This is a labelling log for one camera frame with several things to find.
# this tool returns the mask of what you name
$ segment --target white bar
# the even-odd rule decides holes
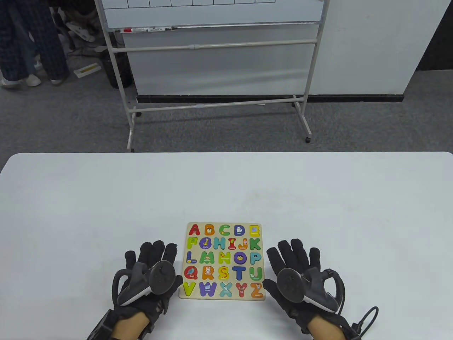
[[[186,105],[186,106],[153,107],[153,108],[146,108],[146,109],[129,109],[129,113],[187,110],[187,109],[205,109],[205,108],[209,108],[209,107],[231,107],[231,106],[260,105],[260,104],[273,104],[273,103],[293,103],[293,102],[303,102],[303,101],[304,101],[304,97],[286,98],[286,99],[253,100],[251,102],[196,104],[196,105]]]
[[[278,45],[300,45],[315,44],[316,39],[304,40],[280,40],[280,41],[260,41],[256,43],[237,43],[237,44],[207,44],[207,45],[181,45],[181,46],[162,46],[162,47],[134,47],[134,48],[113,48],[113,53],[120,52],[145,52],[145,51],[173,51],[178,49],[222,49],[232,47],[257,47],[257,46],[278,46]]]

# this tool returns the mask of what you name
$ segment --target alphabet puzzle board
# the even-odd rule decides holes
[[[265,299],[261,224],[189,223],[183,299]]]

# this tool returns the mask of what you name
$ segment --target metal frame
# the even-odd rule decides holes
[[[312,132],[308,126],[307,120],[305,119],[305,109],[307,108],[307,99],[310,92],[310,87],[313,80],[313,73],[316,66],[316,61],[318,58],[319,45],[321,43],[321,38],[323,36],[324,25],[326,22],[327,12],[329,8],[330,0],[323,0],[323,12],[321,19],[318,22],[298,22],[297,24],[317,24],[318,25],[318,34],[315,39],[303,39],[303,40],[279,40],[279,41],[260,41],[252,43],[237,43],[237,44],[192,44],[192,45],[182,45],[182,46],[161,46],[161,47],[139,47],[139,48],[114,48],[111,44],[109,29],[107,27],[106,20],[104,20],[103,6],[101,0],[95,0],[97,12],[100,17],[100,22],[102,26],[102,31],[104,33],[104,38],[106,40],[107,48],[109,51],[110,58],[112,60],[113,70],[115,72],[116,81],[118,82],[118,88],[120,91],[121,99],[123,102],[123,107],[126,112],[127,121],[129,123],[129,137],[127,141],[127,149],[131,152],[134,152],[132,147],[134,140],[134,130],[135,130],[135,119],[138,112],[154,112],[154,111],[169,111],[169,110],[185,110],[185,109],[203,109],[207,107],[230,107],[230,106],[244,106],[244,105],[263,105],[263,104],[272,104],[272,103],[292,103],[295,106],[297,114],[302,123],[302,127],[305,130],[307,135],[305,142],[309,143],[311,141]],[[219,25],[215,27],[239,27],[238,25]],[[308,71],[307,82],[305,84],[305,92],[302,97],[293,95],[292,98],[287,99],[269,99],[269,100],[255,100],[249,102],[227,102],[227,103],[218,103],[218,104],[197,104],[197,105],[186,105],[186,106],[170,106],[170,107],[154,107],[154,108],[141,108],[137,109],[133,107],[129,108],[126,99],[126,93],[124,91],[123,83],[120,76],[120,71],[118,69],[118,64],[116,63],[115,54],[122,52],[144,52],[144,51],[170,51],[170,50],[196,50],[196,49],[230,49],[230,48],[240,48],[240,47],[256,47],[256,46],[279,46],[279,45],[299,45],[299,44],[314,44],[313,56],[310,64],[310,69]]]

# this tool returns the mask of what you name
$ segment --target floor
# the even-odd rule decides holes
[[[72,57],[71,68],[90,63]],[[61,87],[0,89],[0,169],[19,152],[125,152],[128,125],[103,71]],[[139,118],[136,152],[453,152],[453,71],[416,72],[403,103],[309,104],[311,144],[289,104]]]

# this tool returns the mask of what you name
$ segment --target white sneaker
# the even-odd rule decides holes
[[[30,87],[35,87],[38,85],[41,85],[41,80],[36,77],[34,74],[31,74],[28,76],[28,78],[25,80],[28,86]]]
[[[63,82],[69,77],[69,75],[66,75],[64,76],[63,79],[58,79],[58,80],[50,80],[50,83],[53,85],[53,86],[60,86],[61,84],[63,84]]]
[[[18,88],[21,83],[22,83],[22,81],[20,81],[20,80],[11,81],[11,80],[7,80],[5,78],[2,78],[0,80],[0,87],[3,87],[3,88]]]

